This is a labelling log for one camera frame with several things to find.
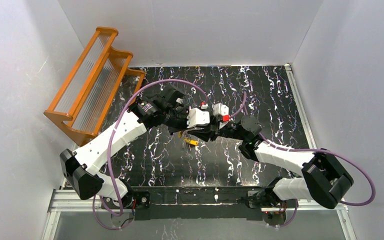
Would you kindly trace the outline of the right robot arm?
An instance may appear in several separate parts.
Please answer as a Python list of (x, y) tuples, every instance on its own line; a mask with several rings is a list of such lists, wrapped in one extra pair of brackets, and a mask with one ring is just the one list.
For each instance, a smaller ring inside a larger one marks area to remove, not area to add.
[(223, 122), (211, 115), (199, 124), (188, 123), (188, 133), (203, 141), (217, 137), (241, 140), (240, 153), (247, 159), (271, 164), (297, 174), (276, 177), (264, 190), (248, 197), (250, 202), (275, 206), (287, 200), (314, 200), (334, 209), (354, 184), (354, 179), (327, 150), (304, 150), (278, 145), (264, 139), (256, 117), (244, 115), (237, 122)]

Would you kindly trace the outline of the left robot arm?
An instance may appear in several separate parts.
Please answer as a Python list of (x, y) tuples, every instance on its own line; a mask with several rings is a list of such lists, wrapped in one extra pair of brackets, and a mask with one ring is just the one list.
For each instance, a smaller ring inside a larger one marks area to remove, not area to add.
[(117, 120), (89, 143), (74, 151), (65, 149), (60, 162), (64, 177), (81, 200), (95, 195), (113, 200), (130, 195), (122, 180), (100, 172), (119, 150), (147, 133), (152, 127), (166, 125), (175, 130), (187, 127), (185, 94), (169, 84), (160, 93), (145, 93), (130, 103)]

